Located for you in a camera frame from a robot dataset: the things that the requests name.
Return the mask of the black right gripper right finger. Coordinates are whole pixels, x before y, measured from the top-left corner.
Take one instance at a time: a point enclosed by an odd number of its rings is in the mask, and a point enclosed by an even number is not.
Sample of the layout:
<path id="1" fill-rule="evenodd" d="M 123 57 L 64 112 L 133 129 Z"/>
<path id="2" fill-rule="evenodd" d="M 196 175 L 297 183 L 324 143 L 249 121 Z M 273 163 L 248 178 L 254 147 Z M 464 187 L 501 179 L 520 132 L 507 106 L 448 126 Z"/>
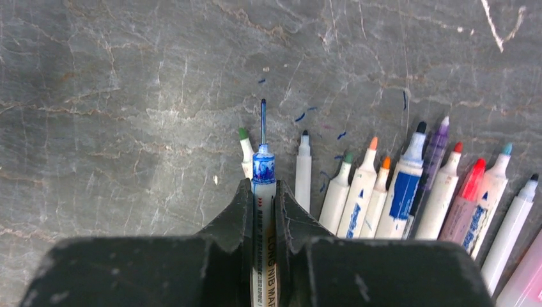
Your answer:
<path id="1" fill-rule="evenodd" d="M 277 183 L 280 306 L 493 306 L 478 267 L 437 240 L 340 239 Z"/>

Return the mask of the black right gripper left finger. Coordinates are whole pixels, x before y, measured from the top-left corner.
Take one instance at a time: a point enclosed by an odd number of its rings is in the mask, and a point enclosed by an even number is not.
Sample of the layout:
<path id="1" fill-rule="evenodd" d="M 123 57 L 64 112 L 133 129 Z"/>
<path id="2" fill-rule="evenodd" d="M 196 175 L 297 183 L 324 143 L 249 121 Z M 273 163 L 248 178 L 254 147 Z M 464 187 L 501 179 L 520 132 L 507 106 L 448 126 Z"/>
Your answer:
<path id="1" fill-rule="evenodd" d="M 21 306 L 250 306 L 252 193 L 193 235 L 74 237 L 42 258 Z"/>

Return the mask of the navy capped white marker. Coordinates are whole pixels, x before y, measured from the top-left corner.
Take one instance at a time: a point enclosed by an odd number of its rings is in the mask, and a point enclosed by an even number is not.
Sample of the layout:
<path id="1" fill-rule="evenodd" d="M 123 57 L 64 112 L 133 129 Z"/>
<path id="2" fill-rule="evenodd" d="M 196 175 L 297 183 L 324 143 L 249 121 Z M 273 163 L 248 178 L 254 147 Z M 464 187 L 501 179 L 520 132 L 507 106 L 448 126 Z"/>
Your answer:
<path id="1" fill-rule="evenodd" d="M 312 156 L 310 135 L 308 130 L 304 130 L 300 138 L 296 160 L 295 199 L 308 213 L 310 213 L 311 204 L 311 172 Z"/>

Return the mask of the clear capped blue marker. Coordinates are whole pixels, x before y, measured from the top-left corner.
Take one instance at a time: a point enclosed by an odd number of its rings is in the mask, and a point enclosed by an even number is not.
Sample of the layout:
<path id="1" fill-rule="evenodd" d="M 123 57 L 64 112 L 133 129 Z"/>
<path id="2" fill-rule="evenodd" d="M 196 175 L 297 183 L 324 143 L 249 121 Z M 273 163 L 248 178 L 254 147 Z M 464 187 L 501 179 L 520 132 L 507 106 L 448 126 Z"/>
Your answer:
<path id="1" fill-rule="evenodd" d="M 275 230 L 275 156 L 266 140 L 267 103 L 261 100 L 261 142 L 253 155 L 252 305 L 277 306 L 277 235 Z"/>

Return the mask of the red capped pink marker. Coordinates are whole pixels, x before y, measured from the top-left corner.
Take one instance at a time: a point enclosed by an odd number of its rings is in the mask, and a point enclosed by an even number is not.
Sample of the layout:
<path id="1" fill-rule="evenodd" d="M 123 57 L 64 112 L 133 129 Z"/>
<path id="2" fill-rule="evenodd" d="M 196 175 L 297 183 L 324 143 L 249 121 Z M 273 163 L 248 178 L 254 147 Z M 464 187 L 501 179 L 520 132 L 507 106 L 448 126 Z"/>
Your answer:
<path id="1" fill-rule="evenodd" d="M 472 214 L 477 205 L 477 195 L 483 181 L 486 161 L 479 158 L 464 178 L 462 186 L 455 196 L 438 240 L 454 242 L 459 245 L 471 224 Z"/>

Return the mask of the blue capped white marker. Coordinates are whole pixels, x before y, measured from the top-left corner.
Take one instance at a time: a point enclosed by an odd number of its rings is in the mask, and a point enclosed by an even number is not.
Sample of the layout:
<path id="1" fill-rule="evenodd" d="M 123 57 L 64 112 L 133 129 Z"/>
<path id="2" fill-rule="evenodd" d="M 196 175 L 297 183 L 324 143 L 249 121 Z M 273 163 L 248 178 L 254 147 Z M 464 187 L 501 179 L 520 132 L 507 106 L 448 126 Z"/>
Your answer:
<path id="1" fill-rule="evenodd" d="M 467 230 L 463 247 L 473 260 L 477 258 L 481 245 L 491 225 L 495 210 L 506 189 L 507 166 L 511 158 L 513 144 L 508 143 L 498 155 L 495 164 L 485 171 L 479 188 L 475 210 Z"/>

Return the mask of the pink highlighter marker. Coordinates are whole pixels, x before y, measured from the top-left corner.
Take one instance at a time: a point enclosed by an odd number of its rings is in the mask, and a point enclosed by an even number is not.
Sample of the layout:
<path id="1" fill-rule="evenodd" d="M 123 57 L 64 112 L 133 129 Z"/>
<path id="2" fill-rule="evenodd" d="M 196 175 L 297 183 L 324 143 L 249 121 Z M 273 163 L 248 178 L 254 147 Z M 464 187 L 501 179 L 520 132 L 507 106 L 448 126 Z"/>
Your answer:
<path id="1" fill-rule="evenodd" d="M 541 306 L 541 232 L 502 289 L 496 305 Z"/>

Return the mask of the light green capped marker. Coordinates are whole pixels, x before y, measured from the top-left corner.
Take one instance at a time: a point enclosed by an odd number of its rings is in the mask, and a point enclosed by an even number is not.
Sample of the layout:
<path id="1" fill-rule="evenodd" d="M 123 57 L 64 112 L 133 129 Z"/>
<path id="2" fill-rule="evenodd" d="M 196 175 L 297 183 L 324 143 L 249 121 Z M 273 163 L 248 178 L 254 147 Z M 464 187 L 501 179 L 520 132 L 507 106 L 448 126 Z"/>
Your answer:
<path id="1" fill-rule="evenodd" d="M 319 223 L 333 235 L 337 232 L 350 189 L 348 179 L 352 162 L 353 154 L 347 152 L 343 157 L 339 173 L 328 184 L 321 209 Z"/>

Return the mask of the orange capped white marker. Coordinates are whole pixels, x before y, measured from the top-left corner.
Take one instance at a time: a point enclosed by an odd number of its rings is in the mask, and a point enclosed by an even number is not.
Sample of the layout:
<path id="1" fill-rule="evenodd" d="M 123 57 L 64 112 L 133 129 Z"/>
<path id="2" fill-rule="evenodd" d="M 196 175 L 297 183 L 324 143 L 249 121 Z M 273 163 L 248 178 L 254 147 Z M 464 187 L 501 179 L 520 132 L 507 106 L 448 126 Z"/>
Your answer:
<path id="1" fill-rule="evenodd" d="M 376 182 L 371 194 L 359 239 L 373 239 L 378 228 L 379 220 L 383 212 L 383 206 L 387 197 L 387 181 L 391 168 L 391 158 L 386 157 L 379 169 Z"/>

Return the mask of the blue capped acrylic marker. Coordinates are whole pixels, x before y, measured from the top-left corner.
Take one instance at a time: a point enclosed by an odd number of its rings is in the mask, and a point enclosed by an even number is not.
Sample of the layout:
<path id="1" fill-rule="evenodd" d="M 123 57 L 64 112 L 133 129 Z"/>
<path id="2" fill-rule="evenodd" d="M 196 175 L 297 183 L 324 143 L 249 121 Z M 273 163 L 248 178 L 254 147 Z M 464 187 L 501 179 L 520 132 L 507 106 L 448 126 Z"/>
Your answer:
<path id="1" fill-rule="evenodd" d="M 426 140 L 426 128 L 426 122 L 419 122 L 410 144 L 396 164 L 375 239 L 400 240 L 403 237 L 423 172 L 422 149 Z"/>

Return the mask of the peach capped marker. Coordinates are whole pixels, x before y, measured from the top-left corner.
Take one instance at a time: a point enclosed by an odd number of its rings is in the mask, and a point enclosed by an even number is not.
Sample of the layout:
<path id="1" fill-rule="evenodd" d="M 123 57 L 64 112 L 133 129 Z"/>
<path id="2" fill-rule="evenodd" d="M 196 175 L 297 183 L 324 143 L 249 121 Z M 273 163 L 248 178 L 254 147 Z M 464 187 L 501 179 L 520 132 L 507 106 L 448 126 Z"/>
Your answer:
<path id="1" fill-rule="evenodd" d="M 363 162 L 355 170 L 336 232 L 338 237 L 356 239 L 360 234 L 377 177 L 375 169 L 377 146 L 378 138 L 374 136 L 366 150 Z"/>

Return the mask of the red capped white marker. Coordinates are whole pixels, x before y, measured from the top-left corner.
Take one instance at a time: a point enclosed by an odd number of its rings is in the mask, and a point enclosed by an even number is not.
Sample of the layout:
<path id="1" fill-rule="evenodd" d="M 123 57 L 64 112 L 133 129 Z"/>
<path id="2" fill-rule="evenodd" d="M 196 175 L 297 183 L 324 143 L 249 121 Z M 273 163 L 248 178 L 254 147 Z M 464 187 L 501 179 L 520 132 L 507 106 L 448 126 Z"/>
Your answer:
<path id="1" fill-rule="evenodd" d="M 462 151 L 463 143 L 457 142 L 446 163 L 438 170 L 414 239 L 438 239 L 458 183 Z"/>

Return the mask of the dark blue capped marker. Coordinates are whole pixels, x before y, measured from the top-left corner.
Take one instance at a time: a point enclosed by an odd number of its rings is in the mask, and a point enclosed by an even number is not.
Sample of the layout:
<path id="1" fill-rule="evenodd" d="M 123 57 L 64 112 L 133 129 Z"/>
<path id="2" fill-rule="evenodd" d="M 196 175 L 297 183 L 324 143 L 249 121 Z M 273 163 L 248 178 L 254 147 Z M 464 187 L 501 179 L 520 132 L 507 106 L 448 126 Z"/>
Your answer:
<path id="1" fill-rule="evenodd" d="M 539 175 L 535 173 L 513 198 L 483 262 L 481 274 L 490 295 L 493 295 L 499 283 L 520 231 L 533 207 L 538 184 Z"/>

